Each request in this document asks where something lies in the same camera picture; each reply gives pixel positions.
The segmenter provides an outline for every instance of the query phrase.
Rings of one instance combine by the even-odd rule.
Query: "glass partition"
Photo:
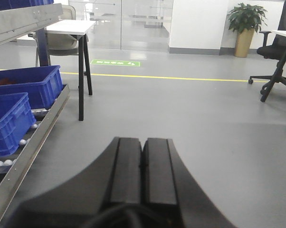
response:
[[[76,19],[95,21],[90,48],[167,51],[173,0],[69,0]]]

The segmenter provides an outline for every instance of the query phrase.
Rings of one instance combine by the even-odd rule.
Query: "blue plastic crate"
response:
[[[32,109],[50,108],[63,89],[60,66],[41,66],[0,71],[0,80],[16,82],[0,85],[0,95],[28,93]]]
[[[35,122],[28,93],[0,95],[0,156],[13,154]]]
[[[0,10],[52,4],[53,0],[0,0]]]

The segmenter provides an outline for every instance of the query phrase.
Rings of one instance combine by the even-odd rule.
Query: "green plant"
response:
[[[242,33],[244,29],[250,30],[255,29],[255,32],[261,30],[261,23],[266,19],[265,12],[267,12],[262,6],[250,5],[240,3],[239,7],[234,7],[228,16],[229,16],[229,29],[236,30],[239,33]]]

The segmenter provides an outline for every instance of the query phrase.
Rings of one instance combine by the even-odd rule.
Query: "chair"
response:
[[[286,0],[283,6],[278,30],[286,30]],[[267,37],[270,31],[261,31],[264,34],[263,46],[257,49],[257,53],[264,58],[279,60],[277,68],[271,76],[250,76],[248,83],[253,83],[253,78],[270,80],[262,86],[260,93],[262,94],[261,101],[265,102],[274,83],[281,82],[286,85],[286,77],[282,76],[283,67],[286,63],[286,37],[276,35],[272,45],[267,46]]]
[[[63,15],[59,19],[76,19],[76,10],[69,5],[62,5]],[[48,53],[51,56],[78,55],[77,39],[71,35],[47,34]],[[38,49],[36,50],[35,66],[38,66]]]

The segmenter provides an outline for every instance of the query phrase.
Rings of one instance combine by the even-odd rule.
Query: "red object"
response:
[[[5,77],[5,78],[0,80],[0,86],[11,85],[11,84],[16,84],[16,82],[15,81],[10,81],[10,79],[7,78],[7,77]]]

